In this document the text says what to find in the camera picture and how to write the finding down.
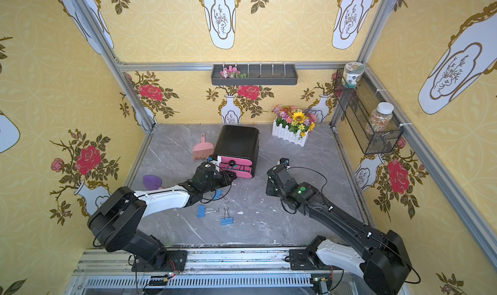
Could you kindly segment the pink bottom drawer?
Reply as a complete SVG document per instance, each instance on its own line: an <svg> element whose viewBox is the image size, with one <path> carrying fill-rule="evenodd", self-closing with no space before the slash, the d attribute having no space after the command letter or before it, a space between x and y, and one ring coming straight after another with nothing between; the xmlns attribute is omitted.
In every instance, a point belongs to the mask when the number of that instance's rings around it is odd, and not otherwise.
<svg viewBox="0 0 497 295"><path fill-rule="evenodd" d="M228 169L227 172L229 173L234 173L237 178L242 178L242 179L252 179L253 175L250 172L242 172L234 169Z"/></svg>

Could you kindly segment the pink top drawer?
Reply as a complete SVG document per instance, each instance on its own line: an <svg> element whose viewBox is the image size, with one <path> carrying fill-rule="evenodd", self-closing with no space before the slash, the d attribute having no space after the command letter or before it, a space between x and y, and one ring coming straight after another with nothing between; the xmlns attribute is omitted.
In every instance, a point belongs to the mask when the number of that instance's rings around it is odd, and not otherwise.
<svg viewBox="0 0 497 295"><path fill-rule="evenodd" d="M220 164L229 168L240 168L244 166L253 167L254 163L251 159L243 159L238 157L229 157L220 155Z"/></svg>

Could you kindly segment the blue binder clip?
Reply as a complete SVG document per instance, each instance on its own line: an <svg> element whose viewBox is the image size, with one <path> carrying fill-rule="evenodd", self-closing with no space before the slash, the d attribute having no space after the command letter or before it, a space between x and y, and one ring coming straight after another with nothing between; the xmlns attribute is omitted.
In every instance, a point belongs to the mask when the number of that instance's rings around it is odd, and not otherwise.
<svg viewBox="0 0 497 295"><path fill-rule="evenodd" d="M213 197L212 200L213 201L222 201L225 204L229 203L229 200L227 199L226 194L222 190L220 190L220 189L218 189L215 192L214 197Z"/></svg>
<svg viewBox="0 0 497 295"><path fill-rule="evenodd" d="M208 213L218 213L219 208L208 208L205 205L198 206L198 217L205 217Z"/></svg>
<svg viewBox="0 0 497 295"><path fill-rule="evenodd" d="M232 225L233 223L234 223L234 220L232 217L230 217L229 208L225 207L224 208L224 216L221 219L221 226L228 226L228 225Z"/></svg>

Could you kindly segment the black drawer cabinet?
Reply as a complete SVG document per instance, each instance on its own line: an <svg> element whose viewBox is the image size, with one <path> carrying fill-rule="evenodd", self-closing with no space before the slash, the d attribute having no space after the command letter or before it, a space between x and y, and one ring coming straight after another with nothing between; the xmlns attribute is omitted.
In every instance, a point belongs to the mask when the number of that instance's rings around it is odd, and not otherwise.
<svg viewBox="0 0 497 295"><path fill-rule="evenodd" d="M251 159L254 163L252 175L255 176L256 163L259 151L259 130L245 126L224 125L216 143L213 155L213 163L220 168L220 155Z"/></svg>

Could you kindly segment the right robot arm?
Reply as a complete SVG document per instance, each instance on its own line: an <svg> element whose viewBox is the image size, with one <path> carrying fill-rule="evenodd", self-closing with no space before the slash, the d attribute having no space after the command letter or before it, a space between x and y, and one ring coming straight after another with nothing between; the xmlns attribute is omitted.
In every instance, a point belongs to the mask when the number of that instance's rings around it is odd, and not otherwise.
<svg viewBox="0 0 497 295"><path fill-rule="evenodd" d="M414 270L403 239L390 230L383 233L352 217L307 182L298 183L279 164L267 172L267 194L279 197L294 212L320 222L339 235L362 260L356 275L375 294L397 294Z"/></svg>

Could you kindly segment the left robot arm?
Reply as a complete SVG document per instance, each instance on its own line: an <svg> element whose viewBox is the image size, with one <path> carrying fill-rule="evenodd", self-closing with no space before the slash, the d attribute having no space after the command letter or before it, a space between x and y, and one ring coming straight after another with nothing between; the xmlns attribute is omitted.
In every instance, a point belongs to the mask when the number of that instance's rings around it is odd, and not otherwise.
<svg viewBox="0 0 497 295"><path fill-rule="evenodd" d="M191 179L169 188L133 191L123 186L97 209L87 225L107 252L124 250L153 269L163 270L171 264L167 249L157 238L138 229L141 219L169 209L191 207L204 194L230 186L235 179L234 172L203 162Z"/></svg>

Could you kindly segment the pink hand broom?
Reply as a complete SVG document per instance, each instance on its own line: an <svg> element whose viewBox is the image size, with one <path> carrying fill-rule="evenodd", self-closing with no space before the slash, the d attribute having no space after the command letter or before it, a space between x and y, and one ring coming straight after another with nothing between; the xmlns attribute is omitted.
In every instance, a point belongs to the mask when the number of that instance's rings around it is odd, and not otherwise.
<svg viewBox="0 0 497 295"><path fill-rule="evenodd" d="M206 141L205 134L201 134L201 142L193 148L194 160L208 159L214 153L215 146Z"/></svg>

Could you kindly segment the flower box with white fence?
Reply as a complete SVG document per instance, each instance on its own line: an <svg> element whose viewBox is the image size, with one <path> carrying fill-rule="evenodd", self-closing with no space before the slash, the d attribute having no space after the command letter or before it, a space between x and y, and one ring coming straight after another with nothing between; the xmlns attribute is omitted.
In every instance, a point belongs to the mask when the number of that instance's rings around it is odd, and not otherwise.
<svg viewBox="0 0 497 295"><path fill-rule="evenodd" d="M276 106L273 113L276 114L273 136L304 147L309 133L315 128L316 115L295 106Z"/></svg>

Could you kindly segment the small pink flowers on shelf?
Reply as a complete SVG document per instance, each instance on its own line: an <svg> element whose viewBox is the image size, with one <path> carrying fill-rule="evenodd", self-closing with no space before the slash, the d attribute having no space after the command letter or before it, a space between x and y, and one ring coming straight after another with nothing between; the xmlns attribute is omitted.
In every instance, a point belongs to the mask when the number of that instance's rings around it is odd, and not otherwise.
<svg viewBox="0 0 497 295"><path fill-rule="evenodd" d="M222 78L247 78L248 77L247 73L242 73L236 67L233 67L231 65L228 66L227 68L224 67L220 71L220 75Z"/></svg>

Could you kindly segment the jar of colorful sprinkles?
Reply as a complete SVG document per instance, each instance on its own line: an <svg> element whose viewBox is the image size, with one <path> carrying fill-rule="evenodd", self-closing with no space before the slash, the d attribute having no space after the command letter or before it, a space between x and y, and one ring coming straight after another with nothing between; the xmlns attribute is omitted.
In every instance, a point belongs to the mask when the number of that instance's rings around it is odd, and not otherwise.
<svg viewBox="0 0 497 295"><path fill-rule="evenodd" d="M394 106L388 102L380 102L371 113L365 130L368 135L386 131L393 117Z"/></svg>

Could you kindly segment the metal base rail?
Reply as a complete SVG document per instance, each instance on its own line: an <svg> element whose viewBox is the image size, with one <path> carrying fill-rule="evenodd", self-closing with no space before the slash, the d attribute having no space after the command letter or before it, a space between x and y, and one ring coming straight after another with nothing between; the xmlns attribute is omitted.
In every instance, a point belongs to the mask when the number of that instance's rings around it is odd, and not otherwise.
<svg viewBox="0 0 497 295"><path fill-rule="evenodd" d="M352 248L329 240L319 247L172 247L156 270L124 251L83 253L66 294L142 294L172 289L300 288L315 294L373 294Z"/></svg>

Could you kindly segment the grey wall shelf tray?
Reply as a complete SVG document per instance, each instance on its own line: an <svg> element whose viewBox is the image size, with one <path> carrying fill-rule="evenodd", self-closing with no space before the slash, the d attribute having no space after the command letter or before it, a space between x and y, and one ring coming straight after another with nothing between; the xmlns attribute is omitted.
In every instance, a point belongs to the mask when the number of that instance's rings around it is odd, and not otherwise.
<svg viewBox="0 0 497 295"><path fill-rule="evenodd" d="M228 66L236 67L247 78L222 78L220 71ZM231 63L215 64L211 72L212 85L296 85L298 73L292 63Z"/></svg>

